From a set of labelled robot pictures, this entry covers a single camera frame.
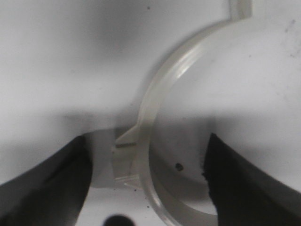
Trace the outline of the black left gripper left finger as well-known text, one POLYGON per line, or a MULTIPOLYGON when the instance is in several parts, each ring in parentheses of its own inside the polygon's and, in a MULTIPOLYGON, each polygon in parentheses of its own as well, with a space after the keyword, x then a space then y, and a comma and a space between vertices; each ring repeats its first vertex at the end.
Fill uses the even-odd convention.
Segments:
POLYGON ((0 186, 2 226, 74 226, 92 178, 84 136, 0 186))

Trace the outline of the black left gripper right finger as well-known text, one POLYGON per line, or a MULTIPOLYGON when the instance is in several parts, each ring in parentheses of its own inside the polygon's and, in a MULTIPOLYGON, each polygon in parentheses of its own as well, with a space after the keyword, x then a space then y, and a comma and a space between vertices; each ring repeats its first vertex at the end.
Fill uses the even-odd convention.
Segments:
POLYGON ((301 194, 260 170, 212 133, 203 176, 220 226, 299 226, 301 194))

